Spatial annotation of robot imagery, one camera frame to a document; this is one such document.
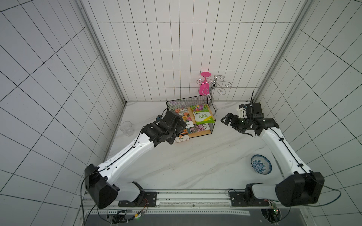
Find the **mixed flower seed bag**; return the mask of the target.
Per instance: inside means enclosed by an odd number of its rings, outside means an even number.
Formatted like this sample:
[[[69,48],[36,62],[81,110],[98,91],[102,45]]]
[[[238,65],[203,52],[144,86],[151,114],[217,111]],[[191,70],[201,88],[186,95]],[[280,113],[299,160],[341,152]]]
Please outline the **mixed flower seed bag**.
[[[178,114],[183,119],[183,121],[187,124],[186,128],[191,128],[194,126],[190,111],[187,107],[175,108],[171,109],[171,111]]]

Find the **orange flower seed bag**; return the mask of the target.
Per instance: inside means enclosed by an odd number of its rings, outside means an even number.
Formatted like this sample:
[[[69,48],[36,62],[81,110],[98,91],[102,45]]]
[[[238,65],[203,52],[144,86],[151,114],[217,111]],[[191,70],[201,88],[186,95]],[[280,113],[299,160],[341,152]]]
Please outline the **orange flower seed bag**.
[[[184,129],[184,130],[178,135],[178,137],[175,138],[174,142],[175,142],[175,143],[180,143],[180,142],[184,142],[184,141],[188,141],[188,140],[190,140],[188,130],[187,130],[187,129]]]

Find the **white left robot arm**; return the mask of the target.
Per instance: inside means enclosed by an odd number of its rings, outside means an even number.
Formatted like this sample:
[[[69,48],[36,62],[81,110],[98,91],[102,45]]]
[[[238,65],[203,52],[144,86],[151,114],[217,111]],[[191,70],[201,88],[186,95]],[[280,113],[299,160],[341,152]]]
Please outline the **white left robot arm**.
[[[145,191],[137,182],[123,182],[122,173],[143,154],[163,142],[173,144],[187,123],[177,113],[167,111],[165,116],[145,125],[139,135],[118,154],[98,166],[90,164],[85,169],[84,185],[96,206],[102,210],[114,201],[141,206]]]

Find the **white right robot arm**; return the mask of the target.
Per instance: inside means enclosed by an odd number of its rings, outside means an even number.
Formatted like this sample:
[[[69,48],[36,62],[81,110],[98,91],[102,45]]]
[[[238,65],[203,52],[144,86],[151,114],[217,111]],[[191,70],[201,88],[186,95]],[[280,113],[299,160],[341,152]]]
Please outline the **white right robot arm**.
[[[253,130],[267,144],[284,176],[284,180],[276,185],[247,185],[252,198],[279,201],[285,207],[318,202],[325,181],[324,176],[312,171],[298,157],[273,118],[242,119],[238,115],[228,113],[221,122],[231,125],[243,134],[247,130]]]

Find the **black wire wooden shelf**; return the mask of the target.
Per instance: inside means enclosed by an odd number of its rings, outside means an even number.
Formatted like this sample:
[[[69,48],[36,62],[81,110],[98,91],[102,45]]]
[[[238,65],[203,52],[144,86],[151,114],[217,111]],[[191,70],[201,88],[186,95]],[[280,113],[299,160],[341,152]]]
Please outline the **black wire wooden shelf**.
[[[195,123],[195,118],[194,115],[191,111],[191,106],[192,105],[199,105],[199,104],[208,104],[209,109],[211,110],[215,122],[214,123],[208,123],[210,130],[209,131],[204,131],[204,132],[198,132],[198,133],[193,133],[193,134],[189,134],[189,138],[196,138],[196,137],[200,137],[200,136],[205,136],[205,135],[210,135],[212,134],[214,127],[215,127],[215,123],[216,123],[216,109],[211,101],[211,98],[209,95],[207,96],[194,96],[194,97],[190,97],[190,98],[181,98],[181,99],[176,99],[176,100],[169,100],[166,102],[166,106],[168,107],[168,110],[171,109],[175,109],[175,108],[180,108],[180,107],[187,107],[188,110],[190,111],[191,114],[191,118],[194,124]]]

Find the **green zinnia seed bag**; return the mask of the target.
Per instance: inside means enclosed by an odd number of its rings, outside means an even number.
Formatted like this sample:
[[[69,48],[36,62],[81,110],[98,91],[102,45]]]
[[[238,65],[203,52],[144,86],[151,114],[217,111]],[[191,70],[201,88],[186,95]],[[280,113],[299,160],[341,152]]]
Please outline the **green zinnia seed bag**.
[[[209,109],[208,104],[192,105],[190,108],[197,125],[215,122],[214,116]]]

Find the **purple flower seed bag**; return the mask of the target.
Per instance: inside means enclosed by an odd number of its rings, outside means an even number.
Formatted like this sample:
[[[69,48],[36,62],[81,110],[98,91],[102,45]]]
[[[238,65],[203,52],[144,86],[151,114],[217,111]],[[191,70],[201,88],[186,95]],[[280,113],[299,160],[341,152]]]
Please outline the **purple flower seed bag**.
[[[189,134],[198,133],[198,132],[204,132],[209,131],[210,127],[208,123],[204,124],[194,124],[193,127],[187,128]]]

